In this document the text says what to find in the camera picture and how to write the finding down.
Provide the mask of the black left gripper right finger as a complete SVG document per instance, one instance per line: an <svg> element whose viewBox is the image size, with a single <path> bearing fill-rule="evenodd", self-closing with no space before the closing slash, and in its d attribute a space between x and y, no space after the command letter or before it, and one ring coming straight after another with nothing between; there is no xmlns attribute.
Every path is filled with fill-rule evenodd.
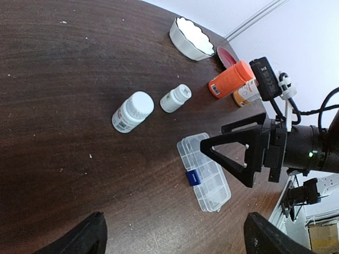
<svg viewBox="0 0 339 254"><path fill-rule="evenodd" d="M246 252L250 254L307 254L310 249L293 241L258 212L249 213L244 223Z"/></svg>

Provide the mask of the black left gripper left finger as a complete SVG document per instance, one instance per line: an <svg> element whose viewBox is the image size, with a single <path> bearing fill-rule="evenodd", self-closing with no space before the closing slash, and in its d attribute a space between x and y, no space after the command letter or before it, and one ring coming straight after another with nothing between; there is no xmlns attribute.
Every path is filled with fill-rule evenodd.
<svg viewBox="0 0 339 254"><path fill-rule="evenodd" d="M105 253L108 228L103 212L94 212L61 238L36 253Z"/></svg>

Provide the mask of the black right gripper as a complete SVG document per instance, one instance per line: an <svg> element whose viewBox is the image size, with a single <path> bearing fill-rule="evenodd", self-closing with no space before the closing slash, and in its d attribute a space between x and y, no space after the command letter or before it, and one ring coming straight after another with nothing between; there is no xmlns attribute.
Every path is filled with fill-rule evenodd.
<svg viewBox="0 0 339 254"><path fill-rule="evenodd" d="M252 123L263 123L262 129L257 125L231 132ZM226 124L221 127L221 133L200 142L204 155L248 188L253 187L255 174L262 167L270 169L268 181L279 182L287 144L287 130L281 123L266 119L264 112Z"/></svg>

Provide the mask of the clear plastic pill organizer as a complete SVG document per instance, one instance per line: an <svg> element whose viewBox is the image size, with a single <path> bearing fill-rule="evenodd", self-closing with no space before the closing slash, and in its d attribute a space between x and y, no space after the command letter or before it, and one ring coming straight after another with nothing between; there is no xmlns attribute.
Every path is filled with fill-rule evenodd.
<svg viewBox="0 0 339 254"><path fill-rule="evenodd" d="M177 143L177 150L200 209L219 212L230 200L231 191L221 165L200 151L200 142L208 138L207 133L188 136Z"/></svg>

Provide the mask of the orange pill bottle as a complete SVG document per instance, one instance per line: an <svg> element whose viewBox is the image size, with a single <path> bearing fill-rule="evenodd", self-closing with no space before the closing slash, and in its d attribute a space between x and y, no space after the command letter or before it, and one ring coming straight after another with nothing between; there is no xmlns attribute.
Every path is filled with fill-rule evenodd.
<svg viewBox="0 0 339 254"><path fill-rule="evenodd" d="M208 88L214 97L221 99L254 78L248 64L241 60L209 81Z"/></svg>

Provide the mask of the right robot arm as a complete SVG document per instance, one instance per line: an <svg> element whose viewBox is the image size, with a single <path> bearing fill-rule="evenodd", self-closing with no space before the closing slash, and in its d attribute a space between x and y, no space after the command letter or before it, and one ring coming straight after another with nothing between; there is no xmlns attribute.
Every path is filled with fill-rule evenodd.
<svg viewBox="0 0 339 254"><path fill-rule="evenodd" d="M245 159L239 164L217 152L214 147L240 143L245 146ZM288 175L307 176L312 170L338 172L338 116L329 129L294 125L287 131L282 123L267 118L265 113L242 119L221 128L221 135L202 140L200 151L220 164L248 188L263 167L270 169L269 181L279 182L281 169Z"/></svg>

